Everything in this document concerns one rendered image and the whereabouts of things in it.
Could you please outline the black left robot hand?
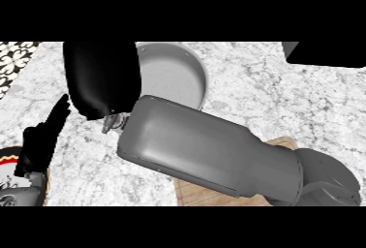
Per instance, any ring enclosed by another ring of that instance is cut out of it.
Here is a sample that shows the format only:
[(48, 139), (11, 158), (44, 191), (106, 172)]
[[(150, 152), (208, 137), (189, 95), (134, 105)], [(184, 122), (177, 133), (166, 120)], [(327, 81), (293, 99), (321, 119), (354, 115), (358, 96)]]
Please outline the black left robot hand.
[(44, 172), (48, 168), (59, 134), (69, 117), (69, 95), (65, 94), (54, 104), (48, 117), (35, 127), (22, 131), (22, 152), (14, 176), (25, 177), (31, 172)]

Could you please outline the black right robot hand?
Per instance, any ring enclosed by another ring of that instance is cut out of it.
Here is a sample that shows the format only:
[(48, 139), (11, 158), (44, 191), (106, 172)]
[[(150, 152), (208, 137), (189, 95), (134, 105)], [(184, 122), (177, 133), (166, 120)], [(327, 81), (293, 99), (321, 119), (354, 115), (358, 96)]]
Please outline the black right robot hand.
[(63, 42), (68, 94), (78, 113), (97, 120), (130, 112), (141, 93), (134, 42)]

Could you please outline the pale wooden cutting board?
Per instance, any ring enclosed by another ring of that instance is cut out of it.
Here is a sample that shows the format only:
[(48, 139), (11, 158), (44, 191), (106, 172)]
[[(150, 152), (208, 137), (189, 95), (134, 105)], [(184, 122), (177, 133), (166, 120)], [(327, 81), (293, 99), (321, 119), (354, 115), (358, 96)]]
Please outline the pale wooden cutting board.
[(174, 191), (178, 206), (268, 206), (264, 196), (233, 198), (205, 187), (174, 178)]

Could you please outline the patterned plate with red rim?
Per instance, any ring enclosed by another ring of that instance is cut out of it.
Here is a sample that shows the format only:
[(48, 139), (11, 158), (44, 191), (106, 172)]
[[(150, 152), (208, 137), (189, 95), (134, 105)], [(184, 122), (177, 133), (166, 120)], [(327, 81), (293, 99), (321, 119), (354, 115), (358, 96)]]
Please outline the patterned plate with red rim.
[[(22, 148), (19, 146), (10, 146), (0, 149), (0, 191), (4, 189), (13, 189), (29, 186), (28, 179), (25, 177), (14, 176), (14, 170), (16, 170), (20, 152), (22, 152)], [(44, 199), (44, 204), (45, 204), (48, 188), (50, 188), (50, 171), (45, 170), (42, 173), (45, 175), (45, 180), (47, 180), (45, 199)]]

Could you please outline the black and white patterned mat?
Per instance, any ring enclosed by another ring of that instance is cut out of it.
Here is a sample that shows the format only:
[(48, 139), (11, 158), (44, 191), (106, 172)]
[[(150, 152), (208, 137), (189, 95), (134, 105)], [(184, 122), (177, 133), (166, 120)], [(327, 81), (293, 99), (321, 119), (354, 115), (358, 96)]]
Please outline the black and white patterned mat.
[(39, 42), (0, 42), (0, 100), (38, 46)]

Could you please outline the black appliance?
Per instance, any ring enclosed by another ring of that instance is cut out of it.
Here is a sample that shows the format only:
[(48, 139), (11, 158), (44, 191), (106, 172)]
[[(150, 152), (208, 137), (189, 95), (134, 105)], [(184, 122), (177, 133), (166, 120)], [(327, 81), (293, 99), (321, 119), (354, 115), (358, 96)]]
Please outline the black appliance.
[(360, 42), (283, 42), (286, 62), (290, 64), (366, 67), (366, 45)]

